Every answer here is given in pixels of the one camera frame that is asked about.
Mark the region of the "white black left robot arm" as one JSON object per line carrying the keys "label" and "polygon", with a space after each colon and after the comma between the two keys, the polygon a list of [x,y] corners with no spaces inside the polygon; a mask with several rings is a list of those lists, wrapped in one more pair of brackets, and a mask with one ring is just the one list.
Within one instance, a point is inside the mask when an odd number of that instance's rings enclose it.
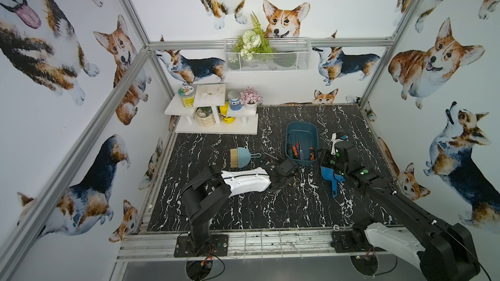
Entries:
{"label": "white black left robot arm", "polygon": [[230,172],[211,165],[185,185],[180,193],[190,227],[191,244],[201,248],[210,241],[210,221],[233,196],[246,193],[278,193],[297,175],[291,159],[253,170]]}

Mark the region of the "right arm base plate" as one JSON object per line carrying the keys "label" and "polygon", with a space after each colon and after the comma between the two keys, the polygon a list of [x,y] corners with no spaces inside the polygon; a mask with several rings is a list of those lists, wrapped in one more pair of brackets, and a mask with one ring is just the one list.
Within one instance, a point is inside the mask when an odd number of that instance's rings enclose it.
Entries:
{"label": "right arm base plate", "polygon": [[372,245],[362,230],[332,232],[331,246],[336,252],[368,252]]}

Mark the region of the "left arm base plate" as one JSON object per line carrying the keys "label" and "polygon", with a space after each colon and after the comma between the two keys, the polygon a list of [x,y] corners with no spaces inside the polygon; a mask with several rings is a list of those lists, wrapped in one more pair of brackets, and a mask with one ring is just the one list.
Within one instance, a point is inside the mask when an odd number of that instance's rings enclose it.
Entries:
{"label": "left arm base plate", "polygon": [[228,253],[229,236],[225,234],[212,235],[200,245],[196,245],[189,235],[180,235],[174,248],[175,258],[194,258],[202,256],[226,256]]}

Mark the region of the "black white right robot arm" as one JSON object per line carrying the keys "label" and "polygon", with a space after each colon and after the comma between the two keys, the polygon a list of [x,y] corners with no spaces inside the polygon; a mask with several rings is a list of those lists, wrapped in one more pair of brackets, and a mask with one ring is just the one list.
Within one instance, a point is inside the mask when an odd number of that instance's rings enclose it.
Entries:
{"label": "black white right robot arm", "polygon": [[428,213],[393,182],[378,184],[381,176],[356,161],[355,153],[355,146],[343,140],[335,142],[331,150],[318,150],[322,177],[333,184],[344,183],[375,201],[408,232],[403,234],[367,217],[353,225],[351,234],[332,234],[337,252],[381,248],[418,268],[427,280],[471,280],[480,273],[472,235],[464,226],[451,226]]}

